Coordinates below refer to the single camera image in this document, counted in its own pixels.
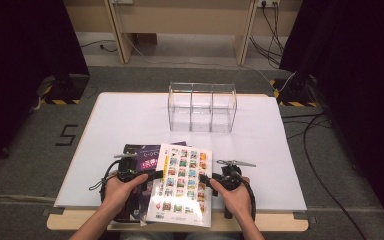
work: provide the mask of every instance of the clear acrylic organizer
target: clear acrylic organizer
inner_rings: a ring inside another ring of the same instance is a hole
[[[231,132],[236,109],[234,84],[170,83],[171,131]]]

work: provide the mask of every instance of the black controller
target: black controller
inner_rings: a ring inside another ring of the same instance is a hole
[[[217,163],[220,164],[225,164],[226,166],[222,167],[222,175],[213,173],[211,178],[215,179],[217,182],[219,182],[225,189],[231,191],[235,190],[238,188],[243,179],[242,179],[242,171],[237,165],[242,165],[242,166],[251,166],[255,167],[254,164],[248,164],[244,162],[239,162],[239,161],[223,161],[223,160],[218,160]],[[217,197],[218,192],[213,188],[213,186],[210,184],[210,179],[206,175],[199,175],[199,182],[205,183],[207,187],[210,187],[213,189],[213,196]],[[232,213],[225,207],[224,209],[224,217],[227,219],[232,218]]]
[[[113,174],[109,175],[109,170],[118,163],[118,170]],[[159,179],[163,177],[163,171],[155,171],[155,170],[146,170],[146,171],[136,171],[137,160],[135,155],[122,157],[121,160],[115,161],[110,168],[108,169],[106,176],[102,180],[102,187],[99,193],[101,194],[101,201],[104,201],[105,198],[105,189],[106,189],[106,181],[111,178],[111,176],[116,175],[120,181],[126,183],[130,182],[136,177],[142,174],[148,174],[148,179],[138,186],[140,189],[146,189],[146,185],[148,182],[153,181],[154,179]],[[113,219],[117,222],[131,222],[130,216],[133,216],[135,219],[139,219],[139,200],[138,194],[141,190],[136,191],[136,193],[131,192],[129,198],[127,199],[124,208],[115,216]]]

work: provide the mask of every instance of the forearm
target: forearm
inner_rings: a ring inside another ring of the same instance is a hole
[[[255,222],[250,215],[239,215],[235,218],[238,221],[239,226],[242,229],[242,234],[246,240],[264,240],[263,235],[261,234],[257,225],[255,225]]]
[[[101,205],[70,239],[98,239],[117,213],[114,207]]]

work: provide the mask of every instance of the sticker sheet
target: sticker sheet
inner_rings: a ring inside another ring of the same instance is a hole
[[[212,189],[199,174],[212,175],[212,152],[162,144],[157,170],[164,177],[153,182],[146,221],[211,227]]]

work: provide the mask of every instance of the gray carpet floor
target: gray carpet floor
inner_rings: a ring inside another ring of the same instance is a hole
[[[101,92],[167,92],[169,83],[235,83],[238,93],[273,91],[252,70],[90,67],[91,78],[77,105],[42,105],[30,114],[0,159],[0,239],[67,239],[72,231],[46,227],[46,210],[53,205],[93,105]],[[269,79],[289,74],[265,71]],[[282,116],[316,114],[321,107],[280,106]],[[266,232],[266,239],[361,239],[354,225],[323,189],[306,158],[303,130],[311,117],[284,118],[292,159],[308,207],[310,227],[302,233]],[[325,186],[361,228],[367,239],[384,239],[384,211],[368,182],[353,168],[334,125],[317,119],[307,135],[311,163]],[[70,146],[60,134],[76,135]]]

